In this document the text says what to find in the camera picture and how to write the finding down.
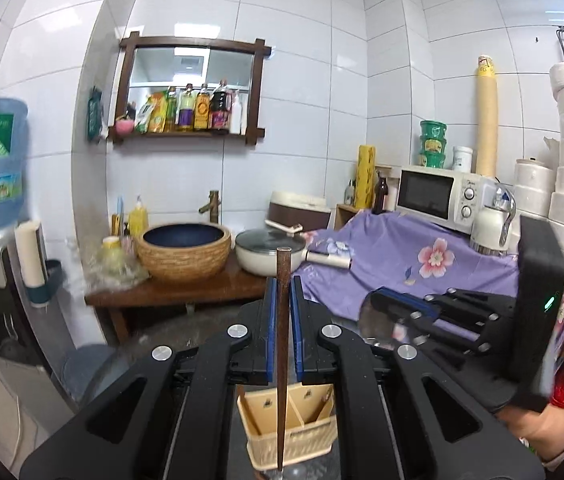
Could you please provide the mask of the person hand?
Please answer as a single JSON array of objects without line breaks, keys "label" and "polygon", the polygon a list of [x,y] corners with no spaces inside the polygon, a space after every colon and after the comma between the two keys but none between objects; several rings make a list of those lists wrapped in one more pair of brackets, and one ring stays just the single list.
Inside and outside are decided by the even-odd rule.
[{"label": "person hand", "polygon": [[547,404],[541,413],[509,405],[497,418],[517,439],[526,441],[550,470],[564,462],[564,408]]}]

